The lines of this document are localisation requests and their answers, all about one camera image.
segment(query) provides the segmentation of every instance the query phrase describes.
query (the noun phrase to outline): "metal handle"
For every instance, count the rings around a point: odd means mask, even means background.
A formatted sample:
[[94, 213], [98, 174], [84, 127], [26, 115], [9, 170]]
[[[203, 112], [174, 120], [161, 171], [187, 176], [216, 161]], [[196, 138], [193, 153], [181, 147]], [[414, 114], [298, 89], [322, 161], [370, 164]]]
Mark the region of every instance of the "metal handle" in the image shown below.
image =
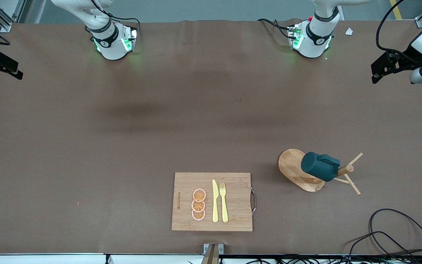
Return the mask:
[[255, 191], [253, 190], [253, 187], [250, 187], [250, 190], [253, 194], [253, 210], [252, 210], [252, 215], [255, 214], [255, 210], [256, 210], [256, 194]]

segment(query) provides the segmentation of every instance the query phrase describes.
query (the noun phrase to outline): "dark green mug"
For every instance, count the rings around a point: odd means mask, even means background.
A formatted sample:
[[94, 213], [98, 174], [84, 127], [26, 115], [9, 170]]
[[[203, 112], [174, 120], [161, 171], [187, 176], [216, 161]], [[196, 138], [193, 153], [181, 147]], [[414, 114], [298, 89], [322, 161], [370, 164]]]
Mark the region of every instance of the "dark green mug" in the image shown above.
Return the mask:
[[338, 159], [315, 152], [307, 152], [300, 162], [300, 168], [303, 172], [325, 182], [329, 182], [336, 177], [339, 167], [340, 161]]

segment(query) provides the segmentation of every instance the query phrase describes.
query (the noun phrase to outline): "round wooden base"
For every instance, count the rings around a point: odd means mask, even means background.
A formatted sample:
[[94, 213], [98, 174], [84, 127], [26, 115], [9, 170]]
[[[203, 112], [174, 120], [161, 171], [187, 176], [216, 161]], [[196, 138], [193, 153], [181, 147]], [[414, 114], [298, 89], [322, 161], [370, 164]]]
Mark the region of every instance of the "round wooden base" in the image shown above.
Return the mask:
[[304, 155], [305, 153], [298, 149], [288, 149], [280, 155], [278, 167], [286, 178], [294, 182], [302, 190], [316, 192], [325, 185], [325, 182], [302, 171], [300, 162]]

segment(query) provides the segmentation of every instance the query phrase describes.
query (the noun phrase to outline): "wooden cutting board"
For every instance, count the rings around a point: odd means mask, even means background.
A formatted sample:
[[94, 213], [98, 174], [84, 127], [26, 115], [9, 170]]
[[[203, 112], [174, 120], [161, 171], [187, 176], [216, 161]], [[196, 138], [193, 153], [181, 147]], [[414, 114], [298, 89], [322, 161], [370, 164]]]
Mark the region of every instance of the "wooden cutting board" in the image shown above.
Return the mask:
[[[226, 205], [229, 221], [222, 221], [221, 196], [218, 197], [219, 221], [212, 221], [212, 180], [226, 184]], [[196, 221], [191, 216], [192, 194], [198, 189], [206, 191], [206, 216]], [[253, 231], [251, 208], [251, 175], [249, 173], [176, 172], [172, 230], [180, 231]]]

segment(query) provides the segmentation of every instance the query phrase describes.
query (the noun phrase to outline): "tabletop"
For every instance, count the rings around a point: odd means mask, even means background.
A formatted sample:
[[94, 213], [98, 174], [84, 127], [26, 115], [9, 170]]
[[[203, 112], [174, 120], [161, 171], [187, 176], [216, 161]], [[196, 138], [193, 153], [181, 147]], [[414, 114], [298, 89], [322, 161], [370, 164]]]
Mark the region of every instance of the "tabletop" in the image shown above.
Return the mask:
[[[336, 254], [377, 209], [422, 224], [422, 85], [409, 72], [371, 83], [377, 26], [342, 21], [307, 59], [262, 22], [145, 23], [136, 53], [108, 61], [84, 25], [13, 25], [0, 50], [25, 75], [0, 73], [0, 253], [219, 242], [231, 254]], [[381, 43], [402, 50], [418, 32], [386, 22]], [[298, 189], [277, 165], [292, 148], [341, 163], [363, 152], [351, 174], [362, 195], [338, 182]], [[253, 232], [172, 231], [175, 172], [250, 172]], [[397, 215], [382, 212], [374, 228], [422, 248]], [[355, 253], [381, 252], [366, 241]]]

